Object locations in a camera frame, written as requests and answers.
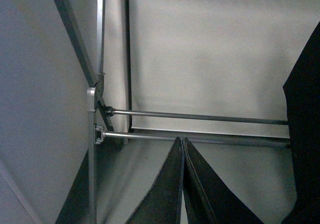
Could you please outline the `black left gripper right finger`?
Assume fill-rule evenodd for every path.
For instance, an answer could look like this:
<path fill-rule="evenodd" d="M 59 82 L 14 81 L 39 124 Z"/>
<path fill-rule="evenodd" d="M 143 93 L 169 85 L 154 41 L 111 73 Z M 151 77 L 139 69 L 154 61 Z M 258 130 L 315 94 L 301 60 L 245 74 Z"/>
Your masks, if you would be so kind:
<path fill-rule="evenodd" d="M 261 224 L 262 221 L 227 187 L 188 138 L 183 195 L 189 224 Z"/>

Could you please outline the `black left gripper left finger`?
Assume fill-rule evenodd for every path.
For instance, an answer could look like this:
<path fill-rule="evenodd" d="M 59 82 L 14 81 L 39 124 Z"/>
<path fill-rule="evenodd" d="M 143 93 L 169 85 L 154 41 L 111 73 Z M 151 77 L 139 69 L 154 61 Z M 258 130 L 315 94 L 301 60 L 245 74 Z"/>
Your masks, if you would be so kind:
<path fill-rule="evenodd" d="M 177 137 L 150 190 L 127 224 L 179 224 L 181 222 L 185 155 Z"/>

